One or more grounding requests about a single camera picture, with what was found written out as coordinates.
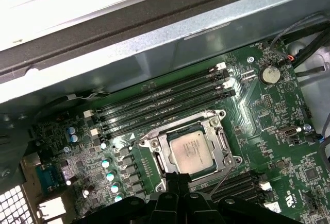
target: cable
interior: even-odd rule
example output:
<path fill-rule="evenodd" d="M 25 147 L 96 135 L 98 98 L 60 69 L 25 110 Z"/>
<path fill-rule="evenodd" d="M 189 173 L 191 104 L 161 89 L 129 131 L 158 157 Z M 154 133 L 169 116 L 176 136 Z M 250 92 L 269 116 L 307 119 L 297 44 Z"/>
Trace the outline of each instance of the cable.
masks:
<path fill-rule="evenodd" d="M 313 14 L 310 14 L 304 18 L 302 18 L 301 20 L 293 23 L 291 26 L 287 27 L 286 29 L 284 29 L 282 32 L 280 32 L 271 42 L 270 44 L 270 50 L 275 52 L 276 54 L 278 55 L 281 55 L 285 58 L 288 58 L 288 54 L 287 53 L 284 53 L 282 51 L 279 51 L 275 48 L 275 44 L 276 42 L 283 36 L 285 35 L 287 32 L 291 31 L 292 29 L 294 29 L 295 27 L 299 26 L 300 24 L 310 20 L 311 18 L 314 18 L 316 16 L 323 16 L 323 17 L 326 17 L 327 18 L 327 15 L 324 14 L 323 12 L 317 12 L 317 13 L 313 13 Z"/>
<path fill-rule="evenodd" d="M 232 166 L 229 171 L 227 172 L 227 174 L 225 175 L 225 177 L 223 177 L 223 179 L 214 187 L 214 189 L 210 192 L 210 197 L 217 191 L 217 189 L 220 187 L 220 185 L 223 183 L 223 181 L 226 180 L 226 178 L 228 177 L 228 175 L 230 174 L 230 172 L 234 169 L 234 166 Z"/>
<path fill-rule="evenodd" d="M 330 144 L 330 137 L 327 137 L 324 142 L 322 142 L 320 144 L 320 147 L 319 147 L 319 155 L 322 159 L 322 161 L 324 162 L 324 165 L 326 166 L 326 168 L 328 169 L 328 171 L 330 172 L 330 163 L 329 163 L 329 160 L 328 160 L 328 157 L 326 156 L 326 153 L 325 153 L 325 148 L 327 145 Z"/>
<path fill-rule="evenodd" d="M 78 97 L 79 99 L 92 99 L 94 98 L 96 95 L 98 95 L 98 93 L 92 93 L 87 97 Z"/>
<path fill-rule="evenodd" d="M 312 68 L 312 69 L 307 70 L 307 71 L 296 72 L 295 75 L 297 77 L 303 77 L 303 76 L 310 76 L 310 75 L 313 75 L 313 74 L 317 74 L 317 73 L 320 73 L 320 72 L 325 72 L 324 66 Z"/>
<path fill-rule="evenodd" d="M 330 113 L 329 113 L 328 117 L 326 118 L 326 121 L 325 121 L 325 123 L 324 123 L 323 129 L 322 129 L 322 132 L 321 132 L 321 135 L 322 135 L 323 137 L 325 137 L 325 132 L 326 132 L 326 130 L 327 130 L 329 124 L 330 124 Z"/>
<path fill-rule="evenodd" d="M 304 49 L 302 49 L 296 56 L 292 63 L 294 68 L 305 62 L 311 55 L 313 55 L 322 45 L 330 42 L 330 27 L 320 33 L 312 42 L 310 42 Z"/>

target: screw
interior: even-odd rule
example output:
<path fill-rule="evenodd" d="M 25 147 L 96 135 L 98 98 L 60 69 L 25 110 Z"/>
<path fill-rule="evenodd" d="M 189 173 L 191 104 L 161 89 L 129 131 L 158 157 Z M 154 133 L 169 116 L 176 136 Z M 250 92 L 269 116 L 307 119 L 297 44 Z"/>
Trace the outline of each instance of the screw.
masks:
<path fill-rule="evenodd" d="M 254 57 L 250 56 L 246 60 L 247 60 L 248 63 L 253 63 L 254 62 Z"/>
<path fill-rule="evenodd" d="M 232 163 L 231 158 L 226 157 L 226 158 L 225 158 L 225 163 L 226 163 L 227 165 L 230 165 L 230 164 Z"/>
<path fill-rule="evenodd" d="M 310 131 L 310 130 L 311 130 L 311 125 L 309 125 L 309 124 L 304 124 L 303 129 L 304 129 L 305 131 Z"/>
<path fill-rule="evenodd" d="M 198 198 L 199 196 L 198 196 L 198 194 L 196 194 L 196 193 L 192 193 L 192 194 L 190 194 L 190 197 L 193 198 L 193 199 L 196 199 L 196 198 Z"/>
<path fill-rule="evenodd" d="M 152 141 L 151 141 L 151 146 L 152 146 L 153 148 L 156 148 L 158 145 L 159 145 L 159 142 L 158 142 L 157 140 L 152 140 Z"/>
<path fill-rule="evenodd" d="M 235 201 L 232 200 L 231 198 L 227 198 L 227 199 L 225 200 L 225 202 L 228 203 L 228 204 L 234 204 L 234 203 L 235 203 Z"/>
<path fill-rule="evenodd" d="M 211 124 L 211 126 L 217 126 L 219 124 L 219 122 L 216 118 L 211 118 L 210 124 Z"/>

